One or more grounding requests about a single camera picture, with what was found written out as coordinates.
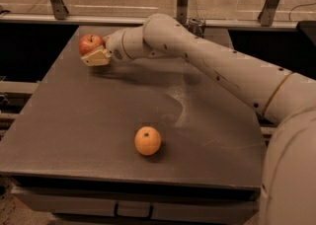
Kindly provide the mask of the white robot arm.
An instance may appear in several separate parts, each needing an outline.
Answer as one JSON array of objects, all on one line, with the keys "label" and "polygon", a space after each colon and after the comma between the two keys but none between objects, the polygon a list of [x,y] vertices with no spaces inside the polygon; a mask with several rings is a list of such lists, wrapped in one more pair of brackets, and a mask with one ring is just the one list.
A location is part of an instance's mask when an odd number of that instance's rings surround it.
[{"label": "white robot arm", "polygon": [[88,66],[175,56],[276,125],[264,162],[259,225],[316,225],[316,81],[190,33],[165,14],[107,37],[85,35]]}]

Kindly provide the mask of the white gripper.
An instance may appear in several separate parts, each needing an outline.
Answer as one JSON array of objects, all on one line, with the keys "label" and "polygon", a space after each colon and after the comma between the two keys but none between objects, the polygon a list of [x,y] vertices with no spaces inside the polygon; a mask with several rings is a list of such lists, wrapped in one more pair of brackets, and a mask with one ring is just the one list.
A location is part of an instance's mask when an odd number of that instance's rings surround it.
[{"label": "white gripper", "polygon": [[99,46],[91,52],[83,55],[81,60],[87,66],[104,66],[110,63],[110,59],[115,62],[126,62],[126,53],[124,52],[122,40],[125,30],[116,31],[110,35],[104,36],[106,48]]}]

